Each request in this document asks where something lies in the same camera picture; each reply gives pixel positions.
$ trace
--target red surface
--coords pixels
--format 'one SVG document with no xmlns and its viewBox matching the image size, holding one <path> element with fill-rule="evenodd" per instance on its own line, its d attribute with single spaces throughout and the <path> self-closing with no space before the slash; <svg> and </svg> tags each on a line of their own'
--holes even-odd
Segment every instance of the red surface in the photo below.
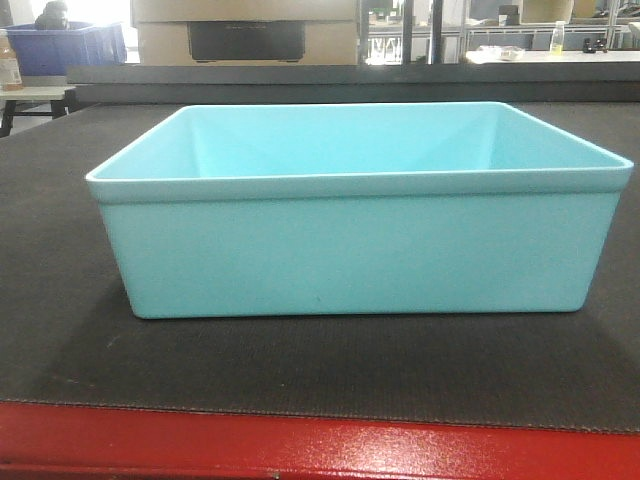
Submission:
<svg viewBox="0 0 640 480">
<path fill-rule="evenodd" d="M 0 478 L 640 478 L 640 435 L 0 403 Z"/>
</svg>

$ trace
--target light blue plastic bin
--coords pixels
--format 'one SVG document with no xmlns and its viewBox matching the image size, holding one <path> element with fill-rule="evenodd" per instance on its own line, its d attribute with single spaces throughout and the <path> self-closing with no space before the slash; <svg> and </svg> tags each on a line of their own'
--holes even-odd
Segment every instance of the light blue plastic bin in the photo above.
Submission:
<svg viewBox="0 0 640 480">
<path fill-rule="evenodd" d="M 499 103 L 196 106 L 87 181 L 140 317 L 572 311 L 631 169 Z"/>
</svg>

